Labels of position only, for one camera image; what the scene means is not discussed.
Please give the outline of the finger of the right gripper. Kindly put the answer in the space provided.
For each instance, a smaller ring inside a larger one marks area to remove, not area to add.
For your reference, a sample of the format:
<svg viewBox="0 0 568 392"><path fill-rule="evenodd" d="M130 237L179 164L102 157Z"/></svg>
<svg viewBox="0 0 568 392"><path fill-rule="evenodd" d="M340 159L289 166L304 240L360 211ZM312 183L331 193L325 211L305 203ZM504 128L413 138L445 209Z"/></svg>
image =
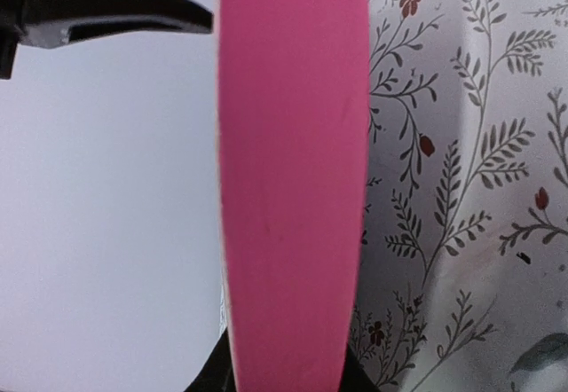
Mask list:
<svg viewBox="0 0 568 392"><path fill-rule="evenodd" d="M1 77L20 45L55 49L137 31L209 34L213 14L192 0L1 0Z"/></svg>

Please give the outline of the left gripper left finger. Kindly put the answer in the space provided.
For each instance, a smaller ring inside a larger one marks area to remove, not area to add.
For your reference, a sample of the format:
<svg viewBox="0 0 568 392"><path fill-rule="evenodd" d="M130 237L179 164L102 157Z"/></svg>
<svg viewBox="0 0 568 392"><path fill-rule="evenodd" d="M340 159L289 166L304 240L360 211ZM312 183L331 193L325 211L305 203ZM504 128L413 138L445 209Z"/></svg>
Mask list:
<svg viewBox="0 0 568 392"><path fill-rule="evenodd" d="M229 333L226 327L204 366L185 392L236 392Z"/></svg>

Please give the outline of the pink picture frame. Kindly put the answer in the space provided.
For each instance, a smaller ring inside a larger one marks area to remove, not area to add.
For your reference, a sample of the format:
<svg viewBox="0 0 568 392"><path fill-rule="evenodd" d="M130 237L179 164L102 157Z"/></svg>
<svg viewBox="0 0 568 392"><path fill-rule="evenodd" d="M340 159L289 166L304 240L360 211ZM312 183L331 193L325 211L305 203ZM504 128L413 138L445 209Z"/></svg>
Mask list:
<svg viewBox="0 0 568 392"><path fill-rule="evenodd" d="M225 300L239 391L336 391L367 180L367 0L220 0Z"/></svg>

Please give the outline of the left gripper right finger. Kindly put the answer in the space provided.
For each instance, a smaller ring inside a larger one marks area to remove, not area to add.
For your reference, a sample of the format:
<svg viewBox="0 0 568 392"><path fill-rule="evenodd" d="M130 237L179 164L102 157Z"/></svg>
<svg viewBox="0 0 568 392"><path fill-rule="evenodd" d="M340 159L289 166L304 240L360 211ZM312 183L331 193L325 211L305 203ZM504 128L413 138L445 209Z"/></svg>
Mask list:
<svg viewBox="0 0 568 392"><path fill-rule="evenodd" d="M339 391L379 392L350 347L346 349Z"/></svg>

